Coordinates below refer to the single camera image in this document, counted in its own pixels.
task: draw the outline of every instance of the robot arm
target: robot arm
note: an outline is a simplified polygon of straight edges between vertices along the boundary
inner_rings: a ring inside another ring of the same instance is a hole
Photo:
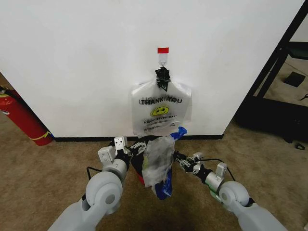
[[[211,195],[237,218],[243,231],[286,231],[287,229],[265,208],[258,206],[247,189],[236,181],[224,182],[227,165],[220,162],[216,172],[200,162],[202,153],[186,157],[175,152],[175,160],[186,172],[192,172],[210,188]]]
[[[115,148],[109,146],[98,151],[102,172],[89,180],[85,195],[67,207],[49,231],[95,231],[105,215],[119,208],[130,152],[126,137],[116,137],[115,144]]]

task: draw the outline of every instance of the white plastic bag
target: white plastic bag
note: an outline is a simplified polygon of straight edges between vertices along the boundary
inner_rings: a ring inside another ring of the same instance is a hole
[[[191,101],[191,89],[170,79],[164,89],[154,79],[138,85],[131,98],[134,134],[140,137],[166,135],[183,123]]]
[[[173,162],[175,141],[171,136],[162,136],[148,142],[142,165],[145,187],[153,187],[165,181]]]

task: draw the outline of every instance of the fire extinguisher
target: fire extinguisher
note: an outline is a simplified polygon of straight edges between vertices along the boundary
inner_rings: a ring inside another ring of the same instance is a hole
[[[13,121],[38,146],[52,141],[51,133],[15,90],[0,87],[0,111]]]

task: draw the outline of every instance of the yellow smiley face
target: yellow smiley face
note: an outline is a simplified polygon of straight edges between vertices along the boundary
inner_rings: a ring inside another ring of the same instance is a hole
[[[169,108],[167,107],[157,107],[151,112],[151,116],[160,116],[167,114],[169,112]]]

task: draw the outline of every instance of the red object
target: red object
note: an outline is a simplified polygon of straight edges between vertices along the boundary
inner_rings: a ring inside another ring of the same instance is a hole
[[[9,95],[0,95],[0,111],[7,115],[38,146],[52,141],[52,136],[14,90],[10,91],[20,100]]]
[[[138,173],[137,173],[137,176],[138,176],[139,181],[144,185],[143,177],[141,177]]]
[[[169,47],[166,48],[157,48],[158,54],[168,54],[169,53]]]

